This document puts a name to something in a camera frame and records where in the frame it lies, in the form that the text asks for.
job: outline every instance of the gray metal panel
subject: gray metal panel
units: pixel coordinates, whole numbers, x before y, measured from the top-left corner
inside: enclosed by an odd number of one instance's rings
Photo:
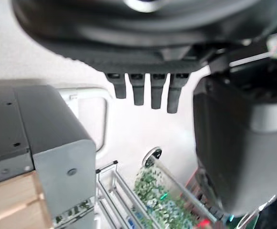
[[[0,182],[33,169],[14,91],[0,87]]]
[[[0,87],[0,161],[29,149],[12,88]]]
[[[0,161],[0,182],[34,170],[30,153]]]
[[[53,87],[38,85],[14,90],[32,154],[91,139]]]
[[[95,195],[95,154],[92,140],[80,140],[33,155],[53,218]]]
[[[75,223],[69,225],[66,229],[94,229],[94,218],[94,211],[91,211]]]

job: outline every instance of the metal screw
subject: metal screw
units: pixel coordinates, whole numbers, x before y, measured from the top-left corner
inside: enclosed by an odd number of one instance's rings
[[[25,166],[24,170],[25,171],[29,171],[30,170],[30,166]]]
[[[5,168],[5,169],[3,169],[3,170],[1,171],[1,173],[2,173],[2,174],[7,174],[7,173],[9,173],[9,169]]]
[[[244,46],[248,46],[248,45],[250,45],[252,43],[252,40],[251,39],[244,39],[244,40],[242,40],[242,44],[244,45]]]
[[[77,173],[77,169],[76,168],[72,168],[67,172],[68,176],[72,176],[75,175]]]
[[[231,81],[229,79],[224,79],[225,84],[229,84]]]

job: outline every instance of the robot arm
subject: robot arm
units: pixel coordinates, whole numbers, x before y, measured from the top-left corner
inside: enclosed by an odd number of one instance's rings
[[[212,74],[194,92],[198,180],[223,211],[242,215],[277,195],[277,60],[235,61],[267,52],[277,0],[13,0],[22,28],[49,50],[106,74],[117,98],[128,73],[136,105],[151,74],[168,112],[190,74]]]

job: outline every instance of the gray metal cover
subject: gray metal cover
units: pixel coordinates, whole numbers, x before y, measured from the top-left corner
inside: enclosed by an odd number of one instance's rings
[[[80,140],[33,155],[53,218],[95,195],[95,153],[93,141]]]
[[[0,182],[33,170],[19,106],[11,87],[0,87]]]

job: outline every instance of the black bolt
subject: black bolt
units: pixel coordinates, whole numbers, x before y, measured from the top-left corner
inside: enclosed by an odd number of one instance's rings
[[[72,168],[67,172],[68,176],[72,176],[75,175],[77,173],[77,169],[76,168]]]
[[[7,169],[7,168],[6,168],[6,169],[3,169],[3,170],[1,171],[1,173],[2,173],[2,174],[7,174],[7,173],[9,173],[9,169]]]

